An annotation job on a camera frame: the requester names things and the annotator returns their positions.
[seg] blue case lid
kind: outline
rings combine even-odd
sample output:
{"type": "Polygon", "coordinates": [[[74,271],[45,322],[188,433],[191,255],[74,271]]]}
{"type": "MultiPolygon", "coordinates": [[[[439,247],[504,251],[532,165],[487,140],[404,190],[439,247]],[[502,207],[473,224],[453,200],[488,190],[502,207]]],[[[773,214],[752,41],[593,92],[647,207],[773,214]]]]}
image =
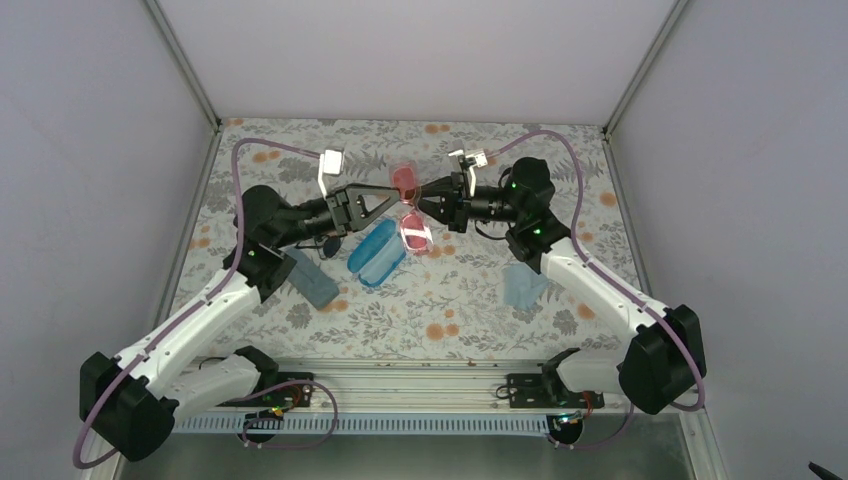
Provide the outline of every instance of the blue case lid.
{"type": "Polygon", "coordinates": [[[382,284],[406,258],[406,250],[397,233],[397,223],[385,219],[350,254],[347,269],[359,274],[366,287],[382,284]]]}

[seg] gray floor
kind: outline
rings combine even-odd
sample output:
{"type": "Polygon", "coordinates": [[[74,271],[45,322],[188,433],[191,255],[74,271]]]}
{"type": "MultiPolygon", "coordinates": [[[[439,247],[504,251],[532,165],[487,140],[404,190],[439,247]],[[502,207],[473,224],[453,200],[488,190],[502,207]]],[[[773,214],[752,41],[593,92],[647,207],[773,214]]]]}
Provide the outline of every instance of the gray floor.
{"type": "MultiPolygon", "coordinates": [[[[585,441],[604,438],[620,417],[587,422],[585,441]]],[[[279,437],[279,441],[291,437],[279,437]]],[[[556,451],[522,437],[338,436],[300,452],[245,449],[230,435],[173,435],[122,479],[569,479],[694,478],[677,415],[640,416],[616,443],[556,451]]]]}

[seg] floral tablecloth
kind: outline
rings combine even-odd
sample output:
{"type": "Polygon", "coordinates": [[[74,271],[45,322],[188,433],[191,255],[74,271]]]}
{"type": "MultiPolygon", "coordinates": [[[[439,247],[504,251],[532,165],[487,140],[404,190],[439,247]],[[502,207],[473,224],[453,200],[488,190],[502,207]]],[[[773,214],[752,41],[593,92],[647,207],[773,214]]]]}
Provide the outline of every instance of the floral tablecloth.
{"type": "MultiPolygon", "coordinates": [[[[570,139],[586,172],[586,198],[578,234],[586,247],[625,280],[637,284],[621,212],[613,192],[598,127],[500,123],[428,123],[347,120],[236,118],[226,122],[220,149],[182,270],[174,308],[188,301],[221,267],[235,245],[234,196],[229,157],[243,137],[322,151],[344,147],[343,175],[335,184],[389,185],[389,167],[415,161],[422,183],[447,175],[452,142],[496,150],[540,128],[570,139]]],[[[557,193],[551,210],[570,223],[577,194],[565,149],[544,136],[534,137],[478,174],[495,184],[501,172],[523,156],[544,158],[557,193]]],[[[297,204],[320,195],[317,161],[286,151],[249,145],[240,155],[243,188],[266,184],[297,204]]],[[[399,218],[408,207],[388,215],[399,218]]],[[[341,295],[315,310],[285,284],[264,304],[233,322],[207,355],[229,353],[252,344],[274,357],[375,359],[544,359],[568,347],[616,349],[620,342],[565,288],[551,283],[536,306],[520,311],[503,303],[505,267],[514,263],[506,242],[486,240],[473,231],[459,235],[430,222],[435,248],[407,257],[379,288],[366,288],[347,268],[350,252],[369,230],[344,238],[339,254],[321,261],[306,251],[331,278],[341,295]]],[[[501,234],[496,226],[482,226],[501,234]]]]}

